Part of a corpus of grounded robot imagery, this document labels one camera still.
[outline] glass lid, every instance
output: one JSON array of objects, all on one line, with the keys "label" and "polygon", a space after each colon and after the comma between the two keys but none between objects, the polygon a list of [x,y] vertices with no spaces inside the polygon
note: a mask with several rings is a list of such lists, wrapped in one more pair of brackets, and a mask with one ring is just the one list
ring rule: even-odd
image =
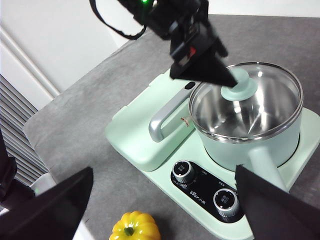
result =
[{"label": "glass lid", "polygon": [[245,70],[255,89],[246,99],[227,100],[223,94],[226,89],[222,89],[226,87],[201,83],[189,101],[197,129],[216,140],[241,142],[270,138],[298,118],[303,107],[303,92],[292,73],[262,62],[240,63],[228,69],[231,72]]}]

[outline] lid rim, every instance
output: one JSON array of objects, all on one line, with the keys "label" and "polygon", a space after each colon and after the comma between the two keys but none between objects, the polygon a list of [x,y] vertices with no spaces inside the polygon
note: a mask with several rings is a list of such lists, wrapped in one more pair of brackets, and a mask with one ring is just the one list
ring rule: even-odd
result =
[{"label": "lid rim", "polygon": [[267,140],[270,139],[280,133],[282,133],[283,131],[285,131],[286,129],[288,129],[296,120],[297,118],[300,116],[302,109],[303,109],[303,102],[304,102],[304,94],[303,94],[303,89],[302,89],[302,85],[299,81],[299,79],[296,77],[296,75],[294,75],[291,71],[287,70],[284,67],[272,64],[272,63],[268,63],[268,62],[260,62],[260,61],[250,61],[250,62],[242,62],[242,63],[238,63],[238,64],[233,64],[233,65],[229,65],[226,68],[229,69],[231,67],[238,67],[238,66],[242,66],[242,65],[250,65],[250,64],[255,64],[255,65],[266,65],[266,66],[271,66],[271,67],[275,67],[278,69],[281,69],[285,72],[287,72],[288,74],[290,74],[292,76],[292,78],[294,79],[294,83],[298,88],[298,92],[300,94],[299,97],[299,103],[296,107],[296,109],[294,110],[294,112],[292,113],[292,115],[284,122],[282,122],[281,124],[279,124],[278,126],[271,128],[263,133],[259,133],[259,134],[255,134],[252,136],[246,136],[246,137],[241,137],[241,136],[226,136],[226,135],[222,135],[222,134],[218,134],[218,133],[214,133],[214,132],[210,132],[207,129],[203,128],[202,126],[200,126],[195,120],[194,120],[194,116],[192,114],[192,100],[196,94],[196,92],[198,92],[197,90],[203,85],[205,84],[205,82],[200,83],[191,93],[190,98],[189,98],[189,114],[193,120],[194,126],[196,127],[197,130],[199,130],[200,132],[202,132],[203,134],[205,134],[207,137],[213,139],[213,140],[217,140],[219,142],[224,142],[224,143],[232,143],[232,144],[239,144],[239,143],[248,143],[248,142],[252,142],[252,141],[261,141],[261,140]]}]

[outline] window blind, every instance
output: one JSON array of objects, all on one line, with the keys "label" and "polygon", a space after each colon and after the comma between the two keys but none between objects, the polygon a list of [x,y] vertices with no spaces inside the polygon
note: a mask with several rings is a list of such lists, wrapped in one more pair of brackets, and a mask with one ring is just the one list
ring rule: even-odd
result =
[{"label": "window blind", "polygon": [[15,157],[15,177],[30,185],[48,172],[23,133],[26,121],[37,112],[3,76],[0,76],[0,126],[8,155]]}]

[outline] yellow pumpkin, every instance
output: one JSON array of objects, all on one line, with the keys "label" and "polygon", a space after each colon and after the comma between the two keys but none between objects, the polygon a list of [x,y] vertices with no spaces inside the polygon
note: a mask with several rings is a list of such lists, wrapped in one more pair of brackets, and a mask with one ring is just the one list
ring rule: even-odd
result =
[{"label": "yellow pumpkin", "polygon": [[109,240],[160,240],[160,232],[154,218],[140,211],[122,215],[112,229]]}]

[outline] stainless steel pot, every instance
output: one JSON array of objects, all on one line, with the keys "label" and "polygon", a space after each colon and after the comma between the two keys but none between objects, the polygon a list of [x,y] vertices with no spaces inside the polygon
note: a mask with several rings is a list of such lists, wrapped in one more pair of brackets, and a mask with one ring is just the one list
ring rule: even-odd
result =
[{"label": "stainless steel pot", "polygon": [[301,83],[288,70],[270,63],[246,62],[228,69],[247,72],[256,90],[242,99],[232,89],[203,82],[192,92],[189,112],[204,147],[222,167],[235,171],[244,164],[285,190],[276,166],[287,161],[298,145]]}]

